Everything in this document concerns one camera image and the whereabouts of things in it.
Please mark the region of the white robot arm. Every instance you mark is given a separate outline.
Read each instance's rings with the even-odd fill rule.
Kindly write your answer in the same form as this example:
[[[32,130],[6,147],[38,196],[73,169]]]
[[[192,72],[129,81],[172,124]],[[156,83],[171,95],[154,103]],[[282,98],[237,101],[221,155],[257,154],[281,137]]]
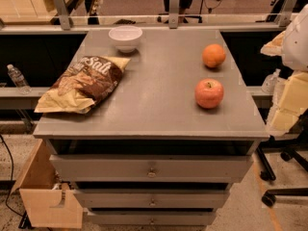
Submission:
[[[266,122],[270,135],[282,136],[308,110],[308,5],[285,31],[261,48],[261,53],[280,56],[282,64],[293,71],[286,80],[277,80]]]

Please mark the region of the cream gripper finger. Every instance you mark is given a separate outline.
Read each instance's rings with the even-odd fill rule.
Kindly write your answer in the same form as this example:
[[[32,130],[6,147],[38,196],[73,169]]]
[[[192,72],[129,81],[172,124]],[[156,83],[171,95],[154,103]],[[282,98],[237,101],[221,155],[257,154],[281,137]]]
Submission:
[[[267,56],[280,56],[284,37],[285,32],[281,32],[272,41],[269,41],[263,45],[261,48],[261,53]]]
[[[308,73],[295,71],[274,90],[269,110],[269,131],[289,132],[308,109]]]

